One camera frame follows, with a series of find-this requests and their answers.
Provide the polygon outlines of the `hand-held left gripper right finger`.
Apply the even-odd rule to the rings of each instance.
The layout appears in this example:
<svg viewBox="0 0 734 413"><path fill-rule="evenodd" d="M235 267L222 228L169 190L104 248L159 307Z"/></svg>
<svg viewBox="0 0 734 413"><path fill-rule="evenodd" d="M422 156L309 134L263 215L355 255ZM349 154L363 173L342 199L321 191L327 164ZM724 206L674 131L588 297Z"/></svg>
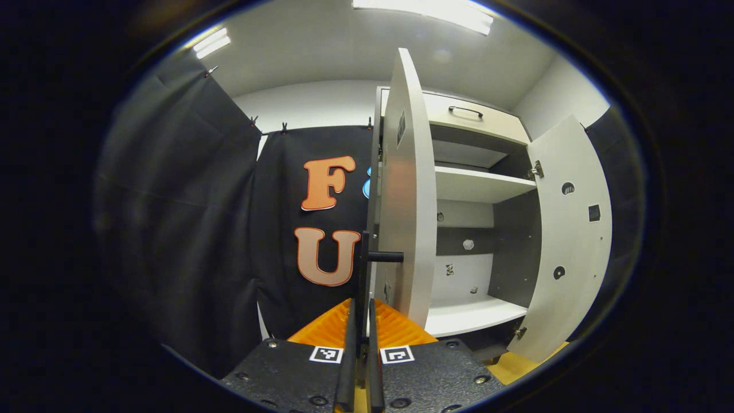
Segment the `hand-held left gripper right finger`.
<svg viewBox="0 0 734 413"><path fill-rule="evenodd" d="M370 300L370 412L467 411L503 389L460 339L435 339L388 304Z"/></svg>

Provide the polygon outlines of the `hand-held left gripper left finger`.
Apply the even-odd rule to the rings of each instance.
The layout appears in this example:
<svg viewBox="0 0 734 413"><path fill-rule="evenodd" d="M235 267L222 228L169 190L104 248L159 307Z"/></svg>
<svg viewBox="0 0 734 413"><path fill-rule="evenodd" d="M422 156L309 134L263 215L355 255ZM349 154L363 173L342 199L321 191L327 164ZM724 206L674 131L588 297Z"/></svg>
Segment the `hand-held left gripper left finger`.
<svg viewBox="0 0 734 413"><path fill-rule="evenodd" d="M222 386L270 412L353 411L355 310L346 299L289 340L263 340Z"/></svg>

